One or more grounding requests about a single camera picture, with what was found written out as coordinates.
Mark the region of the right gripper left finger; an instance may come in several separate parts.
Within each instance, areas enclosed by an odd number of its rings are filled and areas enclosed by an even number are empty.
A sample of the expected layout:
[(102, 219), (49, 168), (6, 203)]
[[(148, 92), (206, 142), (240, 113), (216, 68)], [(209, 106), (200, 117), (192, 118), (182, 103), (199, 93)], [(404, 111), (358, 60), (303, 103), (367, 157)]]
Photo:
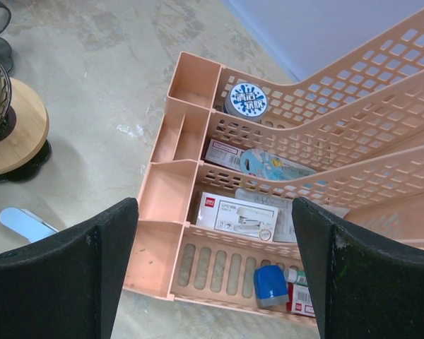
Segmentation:
[(125, 198), (0, 254), (0, 338), (110, 338), (139, 219)]

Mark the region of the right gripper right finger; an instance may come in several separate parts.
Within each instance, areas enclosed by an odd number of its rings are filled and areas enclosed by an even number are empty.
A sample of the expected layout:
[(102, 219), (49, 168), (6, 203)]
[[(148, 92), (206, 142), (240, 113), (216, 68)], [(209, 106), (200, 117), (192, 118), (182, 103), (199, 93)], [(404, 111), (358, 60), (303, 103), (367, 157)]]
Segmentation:
[(293, 223), (321, 338), (424, 338), (424, 250), (306, 198)]

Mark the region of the wooden ring dripper stand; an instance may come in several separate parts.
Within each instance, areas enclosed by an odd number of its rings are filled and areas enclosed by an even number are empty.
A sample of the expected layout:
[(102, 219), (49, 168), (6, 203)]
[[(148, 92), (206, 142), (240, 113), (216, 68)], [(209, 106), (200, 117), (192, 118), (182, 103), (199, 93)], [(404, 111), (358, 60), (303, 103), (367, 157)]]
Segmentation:
[(28, 163), (42, 149), (49, 133), (49, 115), (40, 96), (27, 84), (11, 79), (12, 131), (0, 140), (0, 174)]

